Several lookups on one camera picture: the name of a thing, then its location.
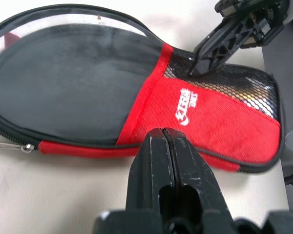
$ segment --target white table surface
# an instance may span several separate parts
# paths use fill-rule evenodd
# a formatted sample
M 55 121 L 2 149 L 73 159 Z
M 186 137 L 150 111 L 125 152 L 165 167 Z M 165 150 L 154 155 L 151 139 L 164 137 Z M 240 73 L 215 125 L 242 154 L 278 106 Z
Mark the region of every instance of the white table surface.
M 222 19 L 216 0 L 6 0 L 0 1 L 0 22 L 31 8 L 77 2 L 132 15 L 165 42 L 190 51 Z M 230 62 L 264 69 L 260 48 L 239 50 Z M 125 207 L 131 162 L 0 149 L 0 234 L 91 233 L 100 212 Z M 233 217 L 261 225 L 267 212 L 288 209 L 280 163 L 259 175 L 214 173 Z

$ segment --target metal zipper pull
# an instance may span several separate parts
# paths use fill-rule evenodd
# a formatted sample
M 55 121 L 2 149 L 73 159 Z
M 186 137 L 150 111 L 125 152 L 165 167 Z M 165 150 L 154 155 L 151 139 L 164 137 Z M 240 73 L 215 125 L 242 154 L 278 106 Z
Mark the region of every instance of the metal zipper pull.
M 11 149 L 11 150 L 21 150 L 22 152 L 28 154 L 28 153 L 31 153 L 35 149 L 35 146 L 32 144 L 17 145 L 17 144 L 0 142 L 0 148 Z

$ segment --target printed logo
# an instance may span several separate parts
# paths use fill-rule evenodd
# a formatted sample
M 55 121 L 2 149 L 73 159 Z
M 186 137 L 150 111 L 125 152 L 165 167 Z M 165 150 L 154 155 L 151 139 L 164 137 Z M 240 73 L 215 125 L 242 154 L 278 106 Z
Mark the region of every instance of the printed logo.
M 180 93 L 175 116 L 181 125 L 187 126 L 189 124 L 189 118 L 187 116 L 188 109 L 196 107 L 198 94 L 184 88 L 180 90 Z

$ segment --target black mesh panel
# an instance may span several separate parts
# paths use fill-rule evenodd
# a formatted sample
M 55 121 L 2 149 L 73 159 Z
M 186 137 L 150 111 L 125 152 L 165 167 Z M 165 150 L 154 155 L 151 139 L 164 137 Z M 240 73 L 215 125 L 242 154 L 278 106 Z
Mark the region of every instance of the black mesh panel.
M 213 73 L 189 76 L 193 54 L 173 52 L 165 77 L 179 78 L 193 85 L 214 90 L 240 100 L 276 120 L 278 120 L 277 87 L 271 75 L 266 72 L 237 65 L 223 65 Z

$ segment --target zipper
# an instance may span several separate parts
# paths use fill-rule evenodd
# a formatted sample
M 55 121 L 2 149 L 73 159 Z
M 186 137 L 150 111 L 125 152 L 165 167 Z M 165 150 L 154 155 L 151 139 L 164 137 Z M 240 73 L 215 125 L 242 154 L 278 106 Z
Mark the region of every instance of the zipper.
M 27 144 L 21 140 L 18 140 L 15 137 L 8 135 L 1 129 L 0 129 L 0 135 L 16 143 L 16 144 L 10 144 L 10 143 L 0 142 L 0 148 L 2 149 L 21 150 L 22 152 L 26 154 L 31 153 L 35 149 L 34 145 Z

